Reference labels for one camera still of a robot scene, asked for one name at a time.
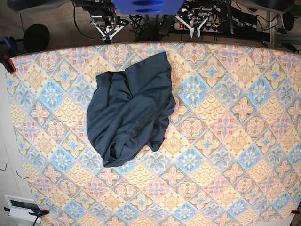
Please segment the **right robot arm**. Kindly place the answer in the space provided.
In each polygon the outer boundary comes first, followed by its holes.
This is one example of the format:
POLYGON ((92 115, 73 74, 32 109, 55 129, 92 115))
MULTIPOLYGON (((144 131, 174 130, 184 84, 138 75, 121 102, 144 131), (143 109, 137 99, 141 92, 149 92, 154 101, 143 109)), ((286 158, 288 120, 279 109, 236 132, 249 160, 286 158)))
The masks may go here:
POLYGON ((130 22, 117 15, 114 4, 109 0, 72 0, 73 21, 77 31, 87 39, 102 41, 110 44, 113 37, 130 22), (81 7, 90 14, 90 23, 101 34, 101 38, 86 36, 78 27, 76 22, 76 8, 81 7))

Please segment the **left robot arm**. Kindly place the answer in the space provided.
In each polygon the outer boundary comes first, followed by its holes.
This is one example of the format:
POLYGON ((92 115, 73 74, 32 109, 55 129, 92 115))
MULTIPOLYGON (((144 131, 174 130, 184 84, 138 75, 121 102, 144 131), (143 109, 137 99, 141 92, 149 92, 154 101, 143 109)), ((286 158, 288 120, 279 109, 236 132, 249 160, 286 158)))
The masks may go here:
POLYGON ((176 31, 200 37, 204 32, 234 34, 230 0, 186 0, 174 19, 176 31))

